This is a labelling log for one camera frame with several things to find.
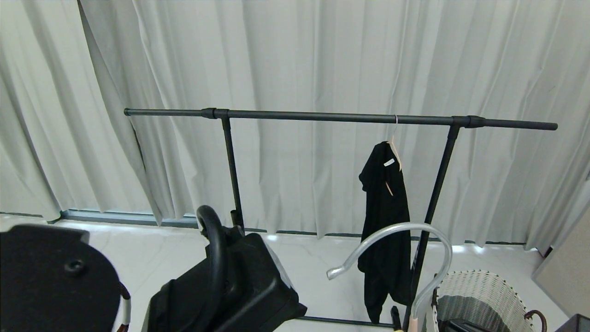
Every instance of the floor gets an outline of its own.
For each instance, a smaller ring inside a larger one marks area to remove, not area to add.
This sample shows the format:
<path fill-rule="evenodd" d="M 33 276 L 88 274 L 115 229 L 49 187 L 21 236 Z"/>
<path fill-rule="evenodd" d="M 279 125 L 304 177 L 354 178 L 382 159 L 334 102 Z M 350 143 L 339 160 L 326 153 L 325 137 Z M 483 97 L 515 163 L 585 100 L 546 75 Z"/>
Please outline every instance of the floor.
<path fill-rule="evenodd" d="M 45 223 L 39 218 L 0 215 L 0 230 L 18 223 Z M 132 295 L 130 331 L 140 331 L 150 297 L 172 278 L 176 278 L 205 257 L 206 240 L 196 229 L 173 227 L 129 226 L 122 224 L 60 221 L 58 227 L 88 230 L 90 245 L 100 250 L 115 266 L 120 280 Z M 308 307 L 307 315 L 369 321 L 363 304 L 363 274 L 356 268 L 328 281 L 326 270 L 344 262 L 358 245 L 358 238 L 308 235 L 267 235 L 263 238 L 273 248 L 299 293 L 300 302 Z M 421 289 L 440 268 L 443 248 L 428 244 L 420 280 Z M 514 287 L 529 309 L 538 309 L 548 321 L 548 331 L 555 331 L 567 317 L 530 276 L 542 258 L 535 250 L 521 246 L 476 245 L 453 247 L 451 271 L 489 270 L 499 274 Z M 381 315 L 390 323 L 388 299 Z M 404 307 L 400 306 L 403 317 Z M 277 331 L 376 331 L 386 328 L 328 324 L 302 320 L 284 323 Z"/>

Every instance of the black garment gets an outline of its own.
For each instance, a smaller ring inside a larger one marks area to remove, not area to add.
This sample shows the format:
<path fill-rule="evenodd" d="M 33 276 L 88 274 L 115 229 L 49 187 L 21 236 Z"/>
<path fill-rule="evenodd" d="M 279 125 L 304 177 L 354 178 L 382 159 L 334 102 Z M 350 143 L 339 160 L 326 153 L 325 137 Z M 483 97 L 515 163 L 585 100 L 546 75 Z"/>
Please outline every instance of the black garment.
<path fill-rule="evenodd" d="M 363 191 L 367 193 L 362 240 L 383 227 L 409 222 L 404 175 L 387 142 L 375 145 L 359 179 L 363 184 Z M 393 196 L 387 189 L 386 182 Z M 365 306 L 371 322 L 379 322 L 381 307 L 387 294 L 399 304 L 409 304 L 409 257 L 409 231 L 384 237 L 360 256 L 358 267 L 365 273 Z"/>

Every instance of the white curtain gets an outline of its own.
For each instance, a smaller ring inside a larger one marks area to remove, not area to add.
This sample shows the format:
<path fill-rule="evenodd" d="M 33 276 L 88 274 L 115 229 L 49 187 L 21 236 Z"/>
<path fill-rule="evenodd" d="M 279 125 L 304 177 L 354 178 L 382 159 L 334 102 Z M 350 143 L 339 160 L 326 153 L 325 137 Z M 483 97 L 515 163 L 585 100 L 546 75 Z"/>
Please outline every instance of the white curtain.
<path fill-rule="evenodd" d="M 114 132 L 126 119 L 109 118 L 77 3 L 0 2 L 0 50 L 2 169 L 10 166 L 14 186 L 2 188 L 2 206 L 19 212 L 11 203 L 29 200 L 48 220 L 67 209 L 149 210 Z M 11 192 L 22 197 L 5 200 Z"/>

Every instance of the clothing rack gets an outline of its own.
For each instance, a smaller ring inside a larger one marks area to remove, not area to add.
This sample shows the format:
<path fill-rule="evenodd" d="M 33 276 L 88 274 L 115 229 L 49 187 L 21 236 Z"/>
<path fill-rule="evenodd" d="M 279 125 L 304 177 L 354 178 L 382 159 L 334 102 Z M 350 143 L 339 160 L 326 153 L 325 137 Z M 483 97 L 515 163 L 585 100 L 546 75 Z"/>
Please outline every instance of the clothing rack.
<path fill-rule="evenodd" d="M 425 223 L 431 224 L 434 210 L 438 203 L 438 196 L 443 187 L 444 177 L 447 173 L 453 147 L 461 128 L 481 128 L 481 127 L 502 127 L 502 128 L 519 128 L 519 129 L 536 129 L 554 131 L 557 130 L 557 123 L 550 122 L 533 122 L 533 121 L 514 121 L 514 120 L 497 120 L 486 119 L 481 116 L 415 116 L 415 115 L 377 115 L 377 114 L 351 114 L 351 113 L 310 113 L 310 112 L 266 112 L 258 110 L 230 110 L 206 108 L 200 110 L 190 109 L 131 109 L 124 110 L 127 116 L 149 115 L 149 116 L 200 116 L 207 119 L 220 119 L 225 135 L 225 147 L 227 158 L 230 164 L 231 185 L 234 192 L 235 210 L 231 211 L 231 218 L 234 225 L 244 228 L 242 218 L 242 204 L 240 200 L 240 189 L 238 188 L 238 176 L 235 167 L 234 146 L 231 138 L 231 118 L 240 119 L 272 119 L 272 120 L 301 120 L 301 121 L 331 121 L 331 122 L 364 122 L 364 123 L 395 123 L 409 125 L 441 125 L 449 126 L 447 143 L 442 153 L 440 166 L 438 167 L 437 178 L 434 182 L 430 203 L 426 213 Z M 428 244 L 428 232 L 422 231 L 418 242 L 418 249 L 412 263 L 412 282 L 411 282 L 411 300 L 413 302 L 418 289 L 418 281 L 422 272 L 424 255 Z M 409 323 L 409 305 L 406 307 L 403 330 L 408 330 Z M 318 321 L 337 321 L 337 323 L 356 323 L 368 325 L 367 322 L 355 322 L 346 320 L 335 320 L 332 318 L 305 317 L 307 320 Z"/>

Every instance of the wicker basket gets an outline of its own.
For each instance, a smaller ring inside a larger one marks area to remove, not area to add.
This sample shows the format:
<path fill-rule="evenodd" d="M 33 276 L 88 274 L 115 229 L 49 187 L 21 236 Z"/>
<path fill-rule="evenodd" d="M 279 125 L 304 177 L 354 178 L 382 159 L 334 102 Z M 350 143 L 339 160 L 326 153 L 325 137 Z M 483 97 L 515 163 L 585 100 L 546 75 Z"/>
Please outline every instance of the wicker basket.
<path fill-rule="evenodd" d="M 447 274 L 432 295 L 432 315 L 428 331 L 439 332 L 439 322 L 463 319 L 489 331 L 534 332 L 532 315 L 538 314 L 542 331 L 544 316 L 527 312 L 514 289 L 489 271 L 461 271 Z"/>

